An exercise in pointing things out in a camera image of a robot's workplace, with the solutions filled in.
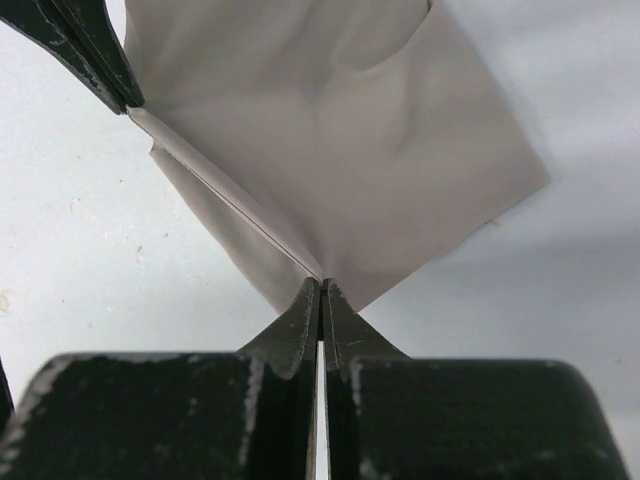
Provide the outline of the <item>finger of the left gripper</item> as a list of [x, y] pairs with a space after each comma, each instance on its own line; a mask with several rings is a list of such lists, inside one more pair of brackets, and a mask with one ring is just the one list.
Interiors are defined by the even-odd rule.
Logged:
[[51, 1], [1, 0], [1, 21], [55, 57], [112, 112], [125, 113], [124, 98]]
[[89, 64], [123, 108], [141, 107], [144, 96], [112, 26], [103, 0], [61, 0], [53, 5], [71, 28]]

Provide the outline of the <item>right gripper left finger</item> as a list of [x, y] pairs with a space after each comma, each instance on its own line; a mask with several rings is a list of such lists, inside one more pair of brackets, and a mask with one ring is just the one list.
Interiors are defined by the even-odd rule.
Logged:
[[311, 479], [319, 284], [235, 352], [73, 353], [31, 381], [5, 479]]

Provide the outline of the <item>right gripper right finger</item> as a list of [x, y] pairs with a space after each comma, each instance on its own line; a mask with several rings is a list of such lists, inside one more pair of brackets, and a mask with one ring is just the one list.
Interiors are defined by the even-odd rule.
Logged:
[[556, 360], [413, 359], [321, 290], [333, 479], [625, 479], [597, 397]]

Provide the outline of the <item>grey underwear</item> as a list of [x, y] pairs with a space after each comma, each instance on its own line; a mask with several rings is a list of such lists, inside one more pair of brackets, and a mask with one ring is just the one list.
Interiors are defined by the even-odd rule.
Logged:
[[151, 157], [278, 311], [361, 309], [548, 183], [441, 1], [129, 1]]

